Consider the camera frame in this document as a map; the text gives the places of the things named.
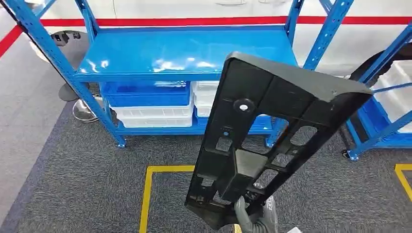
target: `hand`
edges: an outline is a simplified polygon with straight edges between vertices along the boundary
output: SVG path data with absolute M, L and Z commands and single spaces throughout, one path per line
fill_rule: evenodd
M 245 209 L 244 197 L 241 196 L 235 203 L 236 217 L 238 218 L 242 233 L 276 233 L 276 212 L 274 209 L 274 198 L 271 196 L 263 206 L 263 216 L 252 223 Z

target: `black plastic panel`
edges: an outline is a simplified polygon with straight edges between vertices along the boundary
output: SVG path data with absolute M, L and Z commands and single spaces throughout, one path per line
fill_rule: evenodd
M 214 229 L 237 223 L 233 203 L 244 196 L 248 213 L 258 216 L 265 200 L 304 164 L 370 97 L 363 84 L 256 58 L 238 52 L 228 56 L 207 123 L 185 205 Z M 265 154 L 245 150 L 243 140 L 256 116 L 288 121 L 273 148 Z M 316 128 L 304 145 L 290 142 L 303 126 Z M 220 138 L 232 141 L 217 150 Z M 292 156 L 286 166 L 273 160 Z M 277 175 L 266 188 L 254 187 L 265 170 Z M 203 186 L 203 178 L 214 181 Z M 227 204 L 213 201 L 218 192 Z

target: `yellow floor tape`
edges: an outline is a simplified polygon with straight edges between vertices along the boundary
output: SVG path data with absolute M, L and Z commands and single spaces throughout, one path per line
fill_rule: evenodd
M 140 233 L 147 232 L 147 219 L 149 217 L 150 208 L 150 192 L 152 191 L 152 174 L 153 172 L 193 172 L 193 165 L 182 165 L 182 166 L 148 166 L 146 170 L 146 180 L 144 182 L 143 191 L 143 204 L 142 211 L 140 214 Z M 241 233 L 242 230 L 238 224 L 235 224 L 235 233 Z
M 412 164 L 396 164 L 395 165 L 395 173 L 398 176 L 398 179 L 400 183 L 402 184 L 403 188 L 406 191 L 406 194 L 408 194 L 409 199 L 412 201 L 412 188 L 408 183 L 408 180 L 406 180 L 405 175 L 403 174 L 402 171 L 411 171 L 412 170 Z

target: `blue storage bin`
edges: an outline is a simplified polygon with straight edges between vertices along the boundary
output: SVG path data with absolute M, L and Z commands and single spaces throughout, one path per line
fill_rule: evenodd
M 101 89 L 113 107 L 187 106 L 190 101 L 190 82 L 180 86 L 156 86 L 147 81 L 107 82 Z
M 196 115 L 197 118 L 197 125 L 198 126 L 206 126 L 207 125 L 207 121 L 209 120 L 208 117 L 198 117 Z M 255 122 L 253 122 L 253 125 L 251 127 L 251 129 L 263 129 L 263 128 L 267 128 L 267 129 L 271 129 L 272 128 L 272 122 L 271 122 L 271 117 L 270 116 L 258 116 L 255 119 Z

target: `white crate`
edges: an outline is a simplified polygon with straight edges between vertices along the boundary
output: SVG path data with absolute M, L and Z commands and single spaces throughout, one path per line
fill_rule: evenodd
M 175 118 L 122 118 L 126 128 L 190 127 L 192 116 Z
M 412 77 L 412 60 L 394 61 L 409 77 Z
M 145 107 L 110 107 L 117 118 L 167 118 L 167 117 L 191 117 L 193 114 L 193 100 L 190 96 L 190 104 L 187 106 L 145 106 Z
M 203 105 L 213 105 L 213 101 L 215 100 L 216 91 L 208 91 L 208 92 L 195 92 L 194 93 L 194 103 L 196 106 L 203 106 Z
M 412 82 L 412 76 L 408 75 L 404 68 L 406 63 L 394 62 L 385 74 L 381 75 L 377 83 L 372 87 L 378 90 L 394 85 Z M 412 86 L 393 89 L 374 94 L 375 99 L 382 105 L 391 122 L 395 122 L 401 116 L 412 110 Z M 412 133 L 412 123 L 398 130 L 399 133 Z
M 196 106 L 198 117 L 209 117 L 210 111 L 212 111 L 212 106 Z
M 192 82 L 191 85 L 194 92 L 214 91 L 216 93 L 219 86 L 219 81 L 195 81 Z

